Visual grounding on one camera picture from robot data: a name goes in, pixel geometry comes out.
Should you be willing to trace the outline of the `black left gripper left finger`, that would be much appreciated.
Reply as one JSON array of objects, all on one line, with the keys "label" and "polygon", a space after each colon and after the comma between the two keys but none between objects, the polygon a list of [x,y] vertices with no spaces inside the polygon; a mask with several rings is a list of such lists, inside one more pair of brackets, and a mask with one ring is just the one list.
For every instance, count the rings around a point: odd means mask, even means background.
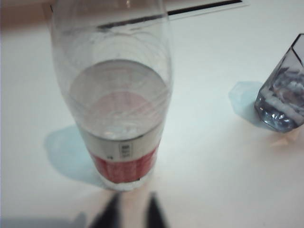
[{"label": "black left gripper left finger", "polygon": [[121,194],[116,193],[109,200],[104,211],[99,213],[90,228],[121,228],[121,212],[120,212],[120,198]]}]

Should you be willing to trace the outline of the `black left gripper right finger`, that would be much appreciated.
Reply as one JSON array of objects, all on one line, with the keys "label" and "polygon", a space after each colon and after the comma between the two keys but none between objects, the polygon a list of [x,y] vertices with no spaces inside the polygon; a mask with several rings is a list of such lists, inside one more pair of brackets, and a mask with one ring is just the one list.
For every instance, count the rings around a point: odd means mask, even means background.
[{"label": "black left gripper right finger", "polygon": [[149,228],[168,228],[165,215],[158,203],[155,192],[151,193],[148,203],[148,227]]}]

